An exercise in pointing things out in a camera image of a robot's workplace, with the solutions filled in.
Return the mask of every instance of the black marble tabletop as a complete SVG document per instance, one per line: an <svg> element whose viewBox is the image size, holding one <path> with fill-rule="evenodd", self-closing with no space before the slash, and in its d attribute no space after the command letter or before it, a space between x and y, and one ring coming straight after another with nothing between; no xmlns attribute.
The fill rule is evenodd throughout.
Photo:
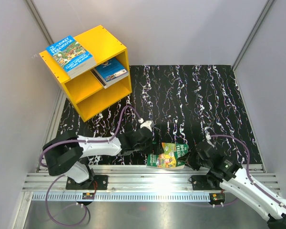
<svg viewBox="0 0 286 229"><path fill-rule="evenodd" d="M247 113L229 65L131 66L133 93L84 123L66 100L58 134L66 130L89 137L113 135L119 115L127 104L144 120L154 120L155 141L186 143L193 147L207 133L232 135L248 146L250 163L261 164ZM139 128L127 109L120 133ZM218 139L217 149L247 162L244 148L231 139ZM91 164L144 165L147 156L93 156Z"/></svg>

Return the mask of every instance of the perforated metal strip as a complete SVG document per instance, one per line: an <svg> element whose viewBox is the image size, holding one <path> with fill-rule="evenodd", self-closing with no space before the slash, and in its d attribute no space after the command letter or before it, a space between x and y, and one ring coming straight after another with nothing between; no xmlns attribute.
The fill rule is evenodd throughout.
<svg viewBox="0 0 286 229"><path fill-rule="evenodd" d="M34 192L32 200L46 198L46 192ZM81 192L50 192L49 201L91 201L83 199ZM97 193L94 201L110 202L210 202L208 193Z"/></svg>

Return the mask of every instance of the book cover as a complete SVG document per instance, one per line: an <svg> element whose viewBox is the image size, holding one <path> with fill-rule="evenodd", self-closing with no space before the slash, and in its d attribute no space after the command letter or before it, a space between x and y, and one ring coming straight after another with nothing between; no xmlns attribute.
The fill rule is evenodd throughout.
<svg viewBox="0 0 286 229"><path fill-rule="evenodd" d="M115 57L96 66L95 70L107 83L127 73L126 69Z"/></svg>
<svg viewBox="0 0 286 229"><path fill-rule="evenodd" d="M72 36L50 45L46 50L67 73L93 57Z"/></svg>
<svg viewBox="0 0 286 229"><path fill-rule="evenodd" d="M160 155L149 154L147 166L156 168L178 169L184 167L184 162L178 158L188 153L188 145L175 143L162 143L164 153Z"/></svg>

